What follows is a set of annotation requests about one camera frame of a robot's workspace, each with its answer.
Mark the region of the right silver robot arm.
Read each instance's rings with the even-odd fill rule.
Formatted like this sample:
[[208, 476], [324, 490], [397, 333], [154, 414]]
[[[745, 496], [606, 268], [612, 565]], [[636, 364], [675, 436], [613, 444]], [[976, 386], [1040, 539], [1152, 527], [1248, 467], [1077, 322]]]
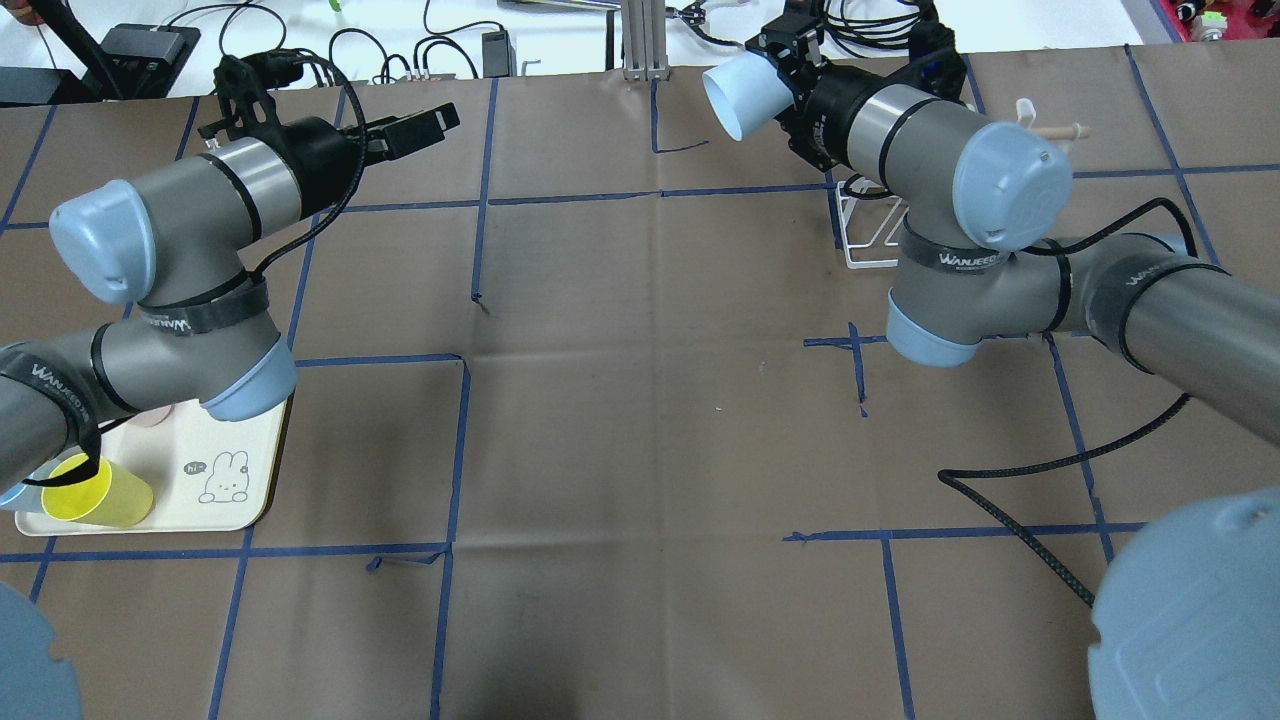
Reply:
[[820, 22], [787, 10], [746, 41], [794, 152], [842, 165], [908, 210], [886, 337], [905, 359], [959, 366], [997, 334], [1084, 331], [1270, 443], [1279, 432], [1277, 296], [1197, 258], [1189, 241], [1114, 222], [1061, 243], [1073, 167], [1048, 140], [963, 104], [946, 46], [891, 76], [820, 53]]

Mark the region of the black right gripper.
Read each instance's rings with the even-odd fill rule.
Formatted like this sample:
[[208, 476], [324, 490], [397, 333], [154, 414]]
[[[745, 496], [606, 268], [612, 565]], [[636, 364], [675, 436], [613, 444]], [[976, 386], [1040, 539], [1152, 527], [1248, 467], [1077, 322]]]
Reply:
[[851, 165], [854, 119], [881, 90], [879, 76], [823, 56], [824, 38], [818, 10], [786, 8], [746, 41], [746, 50], [764, 59], [790, 92], [774, 115], [788, 136], [788, 147], [818, 170]]

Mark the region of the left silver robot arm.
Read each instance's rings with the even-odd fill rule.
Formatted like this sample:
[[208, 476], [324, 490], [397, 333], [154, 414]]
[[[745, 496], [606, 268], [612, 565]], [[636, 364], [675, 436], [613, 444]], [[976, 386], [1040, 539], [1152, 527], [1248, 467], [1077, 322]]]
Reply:
[[370, 120], [346, 76], [292, 49], [224, 56], [220, 118], [207, 150], [115, 179], [54, 209], [52, 243], [76, 278], [122, 322], [3, 348], [3, 487], [88, 480], [102, 428], [195, 400], [243, 421], [283, 404], [298, 374], [270, 318], [266, 269], [241, 251], [310, 218], [311, 234], [347, 208], [365, 170], [442, 142], [451, 102]]

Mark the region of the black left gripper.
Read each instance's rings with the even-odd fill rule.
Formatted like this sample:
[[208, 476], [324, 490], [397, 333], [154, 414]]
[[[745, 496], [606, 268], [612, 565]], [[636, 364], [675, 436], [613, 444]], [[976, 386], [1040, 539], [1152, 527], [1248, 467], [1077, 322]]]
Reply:
[[214, 95], [221, 117], [198, 127], [210, 147], [219, 138], [253, 138], [269, 146], [291, 169], [303, 201], [339, 201], [349, 192], [358, 160], [365, 167], [407, 158], [442, 142], [460, 126], [453, 102], [380, 124], [338, 128], [317, 117], [285, 123], [270, 95], [312, 65], [332, 70], [332, 63], [298, 50], [270, 50], [248, 56], [225, 55], [214, 70]]

